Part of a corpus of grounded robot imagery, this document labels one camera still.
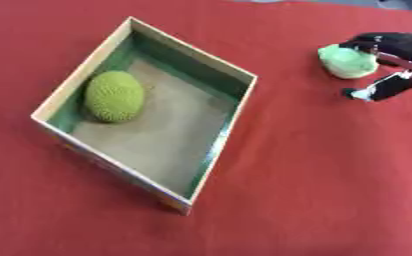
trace green soft toy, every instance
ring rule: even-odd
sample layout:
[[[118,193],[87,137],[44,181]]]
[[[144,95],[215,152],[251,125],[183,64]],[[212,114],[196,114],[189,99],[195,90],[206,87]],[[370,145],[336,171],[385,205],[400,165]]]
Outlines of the green soft toy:
[[[343,79],[355,79],[370,75],[379,66],[374,54],[341,48],[338,44],[318,49],[318,56],[330,73]]]
[[[86,89],[85,106],[98,120],[125,122],[144,104],[144,88],[127,72],[108,71],[94,77]]]

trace box floor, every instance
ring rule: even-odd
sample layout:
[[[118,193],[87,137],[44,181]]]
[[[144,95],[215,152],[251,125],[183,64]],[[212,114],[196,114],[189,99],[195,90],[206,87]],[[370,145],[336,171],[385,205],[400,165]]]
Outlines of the box floor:
[[[73,135],[170,190],[186,195],[234,104],[143,59],[128,70],[145,87],[141,114],[123,124],[79,123]]]

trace red table surface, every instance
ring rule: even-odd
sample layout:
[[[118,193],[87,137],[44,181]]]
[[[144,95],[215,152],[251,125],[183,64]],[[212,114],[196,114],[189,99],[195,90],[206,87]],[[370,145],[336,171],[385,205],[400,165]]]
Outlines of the red table surface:
[[[134,15],[260,76],[193,213],[60,147],[30,113]],[[0,0],[0,256],[412,255],[412,91],[345,100],[317,48],[412,13],[220,0]]]

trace textured ball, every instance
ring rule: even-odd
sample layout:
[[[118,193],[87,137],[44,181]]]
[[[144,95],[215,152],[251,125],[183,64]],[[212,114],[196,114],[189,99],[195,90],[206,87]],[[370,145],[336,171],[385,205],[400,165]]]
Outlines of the textured ball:
[[[125,122],[144,104],[144,89],[123,71],[108,71],[94,77],[85,94],[85,106],[103,122]]]
[[[355,79],[370,75],[379,66],[374,54],[341,48],[338,44],[319,49],[318,55],[329,72],[343,79]]]

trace cardboard box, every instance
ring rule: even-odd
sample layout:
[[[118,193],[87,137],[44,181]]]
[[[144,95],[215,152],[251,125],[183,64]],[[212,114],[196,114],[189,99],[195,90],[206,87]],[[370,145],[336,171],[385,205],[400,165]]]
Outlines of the cardboard box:
[[[134,120],[86,118],[84,90],[104,71],[145,88]],[[32,114],[74,150],[188,214],[257,77],[135,18],[125,20]]]

